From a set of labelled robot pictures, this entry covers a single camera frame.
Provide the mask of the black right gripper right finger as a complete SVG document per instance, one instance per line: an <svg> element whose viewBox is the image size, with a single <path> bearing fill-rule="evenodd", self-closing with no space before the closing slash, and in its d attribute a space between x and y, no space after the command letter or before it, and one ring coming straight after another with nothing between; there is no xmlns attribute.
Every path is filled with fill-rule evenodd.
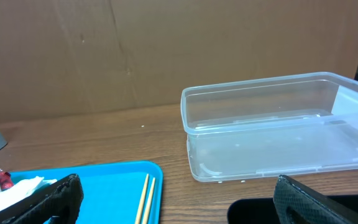
<svg viewBox="0 0 358 224"><path fill-rule="evenodd" d="M358 213L287 175L277 179L273 202L280 223L358 223Z"/></svg>

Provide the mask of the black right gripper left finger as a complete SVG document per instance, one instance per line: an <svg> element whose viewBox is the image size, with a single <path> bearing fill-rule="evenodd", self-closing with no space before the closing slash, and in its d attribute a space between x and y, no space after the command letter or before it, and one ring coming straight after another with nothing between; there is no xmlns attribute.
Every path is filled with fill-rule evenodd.
<svg viewBox="0 0 358 224"><path fill-rule="evenodd" d="M0 224L75 223L84 193L80 178L70 174L0 211Z"/></svg>

